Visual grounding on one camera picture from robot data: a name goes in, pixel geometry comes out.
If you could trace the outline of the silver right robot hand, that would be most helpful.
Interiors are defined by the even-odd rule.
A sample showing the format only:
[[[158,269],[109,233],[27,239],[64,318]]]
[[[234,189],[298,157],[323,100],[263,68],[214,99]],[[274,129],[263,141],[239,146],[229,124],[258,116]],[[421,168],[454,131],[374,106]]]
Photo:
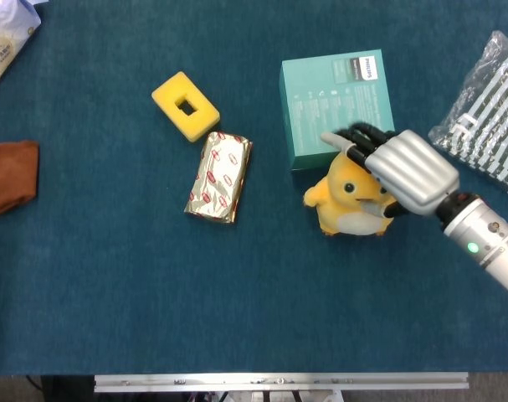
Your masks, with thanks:
[[[356,122],[321,133],[321,140],[346,154],[395,198],[387,206],[360,200],[360,207],[369,214],[387,218],[406,213],[429,216],[459,190],[459,172],[411,130],[382,131]]]

